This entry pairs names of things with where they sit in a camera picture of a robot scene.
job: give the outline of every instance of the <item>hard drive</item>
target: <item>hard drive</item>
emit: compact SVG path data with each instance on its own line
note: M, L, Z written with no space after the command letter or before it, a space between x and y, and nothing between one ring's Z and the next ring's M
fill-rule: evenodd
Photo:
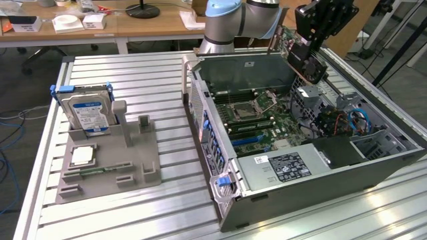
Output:
M51 87L51 94L67 115L71 129L84 130L88 137L110 134L110 126L118 124L112 112L111 84L90 87Z

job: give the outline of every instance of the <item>aluminum extrusion table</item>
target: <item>aluminum extrusion table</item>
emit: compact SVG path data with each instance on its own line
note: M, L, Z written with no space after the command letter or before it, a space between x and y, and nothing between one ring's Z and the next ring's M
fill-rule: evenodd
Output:
M188 53L82 56L62 64L58 85L110 81L115 98L127 101L128 120L139 114L155 120L163 183L56 205L70 123L52 101L14 239L425 239L426 160L363 192L219 232L182 103L182 56ZM334 85L351 91L342 77L328 73Z

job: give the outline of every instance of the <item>power supply label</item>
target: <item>power supply label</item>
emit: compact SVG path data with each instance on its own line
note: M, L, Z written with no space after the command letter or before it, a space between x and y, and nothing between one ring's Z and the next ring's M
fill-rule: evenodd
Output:
M268 158L268 161L274 172L283 183L312 174L298 152L271 157Z
M87 132L102 132L108 128L108 121L102 114L103 104L96 102L76 103L72 105L75 114L79 118L82 128Z

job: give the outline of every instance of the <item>barcode label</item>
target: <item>barcode label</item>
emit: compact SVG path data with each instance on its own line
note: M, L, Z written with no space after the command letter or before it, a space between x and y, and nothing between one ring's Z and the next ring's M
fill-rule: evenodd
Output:
M267 155L256 156L256 157L254 157L254 159L255 159L256 164L268 163L268 156Z

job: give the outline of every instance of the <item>desk lamp base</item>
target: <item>desk lamp base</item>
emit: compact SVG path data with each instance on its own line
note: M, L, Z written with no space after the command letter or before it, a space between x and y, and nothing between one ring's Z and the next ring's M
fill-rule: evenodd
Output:
M160 9L150 4L135 4L126 8L126 13L138 19L152 19L159 16Z

